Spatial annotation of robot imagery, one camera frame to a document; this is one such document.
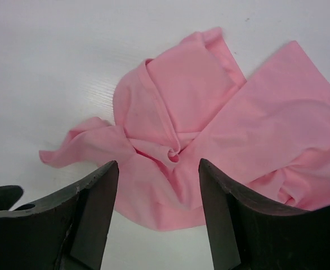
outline pink cloth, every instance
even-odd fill
[[[296,42],[246,83],[220,28],[194,33],[126,74],[113,105],[116,126],[89,119],[40,157],[54,167],[117,160],[115,208],[140,225],[205,223],[201,158],[284,204],[330,204],[330,84]]]

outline crumpled fabric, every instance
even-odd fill
[[[91,118],[56,151],[53,167],[119,164],[115,209],[159,231],[205,224],[198,166],[278,202],[330,205],[330,84],[297,42],[246,82],[220,28],[196,32],[117,85],[115,125]]]

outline hole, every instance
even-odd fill
[[[34,208],[34,204],[25,204],[23,206],[20,206],[19,208],[16,208],[14,211],[22,211],[22,210],[29,210],[31,208]]]

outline pink fabric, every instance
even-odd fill
[[[284,204],[330,204],[330,84],[296,42],[246,83],[220,28],[194,33],[126,74],[113,105],[116,126],[89,119],[40,157],[117,160],[115,208],[140,225],[204,224],[201,158]]]

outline white table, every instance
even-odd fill
[[[37,151],[89,116],[111,120],[122,75],[213,26],[246,76],[296,39],[330,81],[330,0],[0,0],[0,185],[23,186],[23,204],[92,171]],[[102,268],[212,269],[206,228],[158,233],[114,213]]]

